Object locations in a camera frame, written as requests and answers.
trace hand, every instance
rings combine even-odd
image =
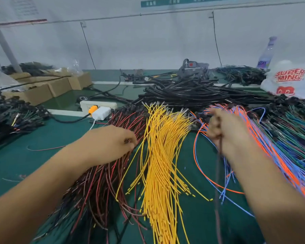
[[[217,108],[211,108],[213,117],[210,119],[207,135],[228,158],[229,162],[259,147],[249,134],[244,121],[235,114]]]
[[[67,145],[55,156],[86,170],[119,159],[137,145],[135,134],[127,129],[109,125],[92,129],[80,139]]]

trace green sign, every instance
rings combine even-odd
[[[141,1],[141,7],[149,8],[149,7],[160,7],[160,6],[169,6],[169,5],[177,5],[177,4],[205,3],[205,2],[214,2],[214,1],[227,1],[227,0],[146,0],[146,1]]]

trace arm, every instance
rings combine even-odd
[[[305,244],[305,198],[249,135],[240,117],[213,109],[208,136],[237,176],[268,244]]]
[[[0,244],[29,243],[79,176],[92,166],[120,158],[136,144],[133,132],[108,126],[93,129],[63,148],[0,197]]]

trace metal pole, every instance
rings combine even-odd
[[[14,68],[14,70],[17,73],[22,73],[22,70],[19,66],[18,61],[16,60],[14,54],[12,53],[9,44],[7,43],[6,39],[4,38],[4,35],[2,33],[2,31],[0,30],[0,45],[2,47],[2,49],[4,50],[4,52],[6,53],[6,56],[8,57],[12,67]]]

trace plastic bottle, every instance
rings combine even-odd
[[[257,68],[262,68],[267,70],[269,67],[269,64],[271,62],[271,59],[273,57],[273,46],[275,44],[275,41],[277,40],[277,37],[273,36],[269,38],[269,43],[264,52],[262,53]]]

